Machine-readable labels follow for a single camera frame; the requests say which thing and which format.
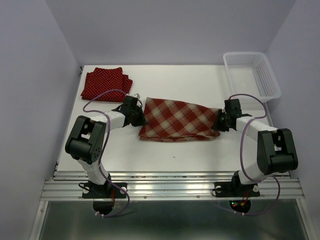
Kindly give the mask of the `red polka dot skirt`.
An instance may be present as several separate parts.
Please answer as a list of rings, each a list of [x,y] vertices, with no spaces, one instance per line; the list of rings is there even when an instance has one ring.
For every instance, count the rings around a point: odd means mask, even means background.
[[[105,69],[96,67],[93,72],[85,76],[84,89],[81,99],[90,101],[109,90],[121,90],[128,94],[133,86],[133,81],[123,73],[121,67]]]

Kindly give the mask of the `red plaid skirt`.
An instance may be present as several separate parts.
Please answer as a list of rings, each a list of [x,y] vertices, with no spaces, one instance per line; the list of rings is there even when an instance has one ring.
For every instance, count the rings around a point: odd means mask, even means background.
[[[212,126],[218,108],[178,100],[147,97],[144,125],[138,136],[141,141],[174,143],[210,141],[220,136]]]

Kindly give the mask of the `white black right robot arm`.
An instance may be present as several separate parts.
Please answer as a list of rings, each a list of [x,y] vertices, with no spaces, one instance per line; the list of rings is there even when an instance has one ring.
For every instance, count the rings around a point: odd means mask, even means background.
[[[236,95],[224,102],[224,109],[218,111],[213,130],[227,132],[233,129],[241,133],[240,153],[244,150],[244,138],[250,137],[257,144],[256,161],[244,165],[240,156],[241,169],[236,171],[230,181],[214,183],[212,195],[218,198],[258,197],[258,184],[275,174],[296,170],[299,160],[294,138],[288,128],[275,128],[260,122],[259,117],[244,114]]]

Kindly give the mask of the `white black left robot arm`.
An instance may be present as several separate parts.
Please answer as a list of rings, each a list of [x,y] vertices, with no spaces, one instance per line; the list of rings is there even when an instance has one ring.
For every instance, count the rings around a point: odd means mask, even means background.
[[[144,126],[147,121],[143,113],[139,94],[126,95],[123,103],[109,112],[86,110],[97,116],[80,115],[76,118],[65,144],[65,152],[75,159],[88,176],[88,182],[80,184],[84,193],[97,193],[106,197],[111,193],[111,176],[102,164],[102,156],[112,130]]]

